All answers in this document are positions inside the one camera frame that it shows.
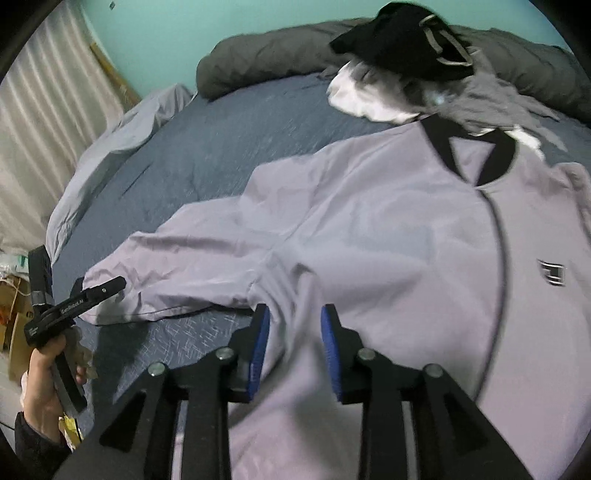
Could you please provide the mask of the person's left hand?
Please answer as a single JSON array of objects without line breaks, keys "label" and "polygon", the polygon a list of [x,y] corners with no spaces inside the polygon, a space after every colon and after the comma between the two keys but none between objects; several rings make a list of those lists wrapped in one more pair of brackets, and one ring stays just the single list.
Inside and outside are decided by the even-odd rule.
[{"label": "person's left hand", "polygon": [[51,368],[65,347],[66,338],[61,334],[41,349],[32,351],[23,400],[24,418],[28,425],[55,444],[61,442],[59,418],[63,415],[63,408],[54,387]]}]

